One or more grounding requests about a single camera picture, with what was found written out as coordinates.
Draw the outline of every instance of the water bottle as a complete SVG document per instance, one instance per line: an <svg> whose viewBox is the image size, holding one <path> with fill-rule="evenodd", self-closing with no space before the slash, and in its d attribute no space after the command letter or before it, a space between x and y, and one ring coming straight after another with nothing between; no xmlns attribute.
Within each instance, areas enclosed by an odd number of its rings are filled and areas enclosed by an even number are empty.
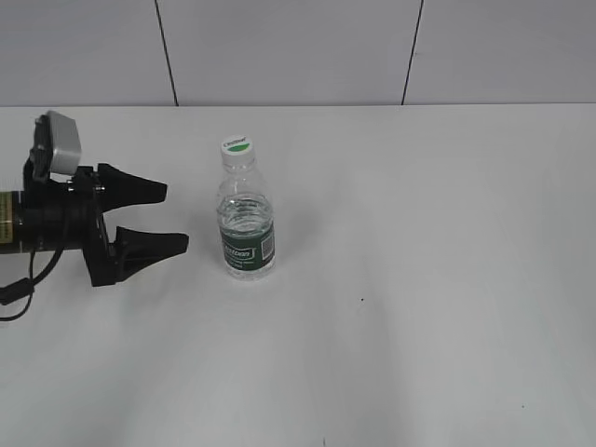
<svg viewBox="0 0 596 447"><path fill-rule="evenodd" d="M226 139L222 160L217 217L227 270L239 279L262 278L274 265L276 248L271 196L252 141L246 136Z"/></svg>

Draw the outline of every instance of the black cable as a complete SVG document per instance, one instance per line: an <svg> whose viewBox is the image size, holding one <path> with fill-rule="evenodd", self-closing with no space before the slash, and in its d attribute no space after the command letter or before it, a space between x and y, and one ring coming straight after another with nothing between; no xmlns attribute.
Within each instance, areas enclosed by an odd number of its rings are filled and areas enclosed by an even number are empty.
<svg viewBox="0 0 596 447"><path fill-rule="evenodd" d="M34 259L35 259L35 249L31 252L31 256L29 257L29 279L31 281L34 280ZM33 300L33 298L34 298L34 293L31 292L29 294L29 298L27 298L27 303L25 304L25 307L18 314L11 315L10 317L0 317L0 322L9 322L9 321L14 321L16 319L21 318L29 310L29 307L31 306L31 301Z"/></svg>
<svg viewBox="0 0 596 447"><path fill-rule="evenodd" d="M35 259L35 253L37 251L36 246L34 247L33 251L31 252L31 257L29 259L29 280L33 283L34 286L36 286L41 281L46 279L47 276L52 272L52 270L54 270L54 267L56 267L56 265L58 264L58 261L60 260L62 254L64 253L64 249L66 248L66 240L68 237L69 226L70 226L70 221L68 219L68 213L66 212L66 210L64 210L63 211L62 238L60 241L60 245L56 248L56 251L54 251L54 254L52 255L52 257L49 260L49 262L47 263L47 265L40 272L40 274L37 275L36 277L34 277L34 259ZM25 304L25 307L18 314L11 315L10 317L0 317L0 322L9 322L9 321L14 321L16 319L21 318L29 310L29 307L31 306L31 301L33 300L33 298L34 298L34 291L32 291L29 294L29 298L27 298L27 303Z"/></svg>
<svg viewBox="0 0 596 447"><path fill-rule="evenodd" d="M41 271L39 275L33 278L34 286L46 279L47 275L52 273L52 270L54 269L54 267L60 260L62 254L64 253L64 248L66 247L66 238L68 237L68 228L70 226L69 219L67 216L68 214L64 212L64 224L62 226L62 239L60 245L56 248L56 251L54 251L54 254L47 263L46 267Z"/></svg>

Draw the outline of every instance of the table surface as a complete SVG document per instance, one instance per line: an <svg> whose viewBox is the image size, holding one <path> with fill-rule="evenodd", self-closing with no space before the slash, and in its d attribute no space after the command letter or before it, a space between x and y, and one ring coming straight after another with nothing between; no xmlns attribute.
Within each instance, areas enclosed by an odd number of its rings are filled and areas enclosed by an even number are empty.
<svg viewBox="0 0 596 447"><path fill-rule="evenodd" d="M596 105L57 110L83 164L169 184L111 234L191 243L101 289L65 253L0 327L1 445L596 445ZM0 190L44 111L0 109ZM243 132L276 212L254 283L214 212Z"/></svg>

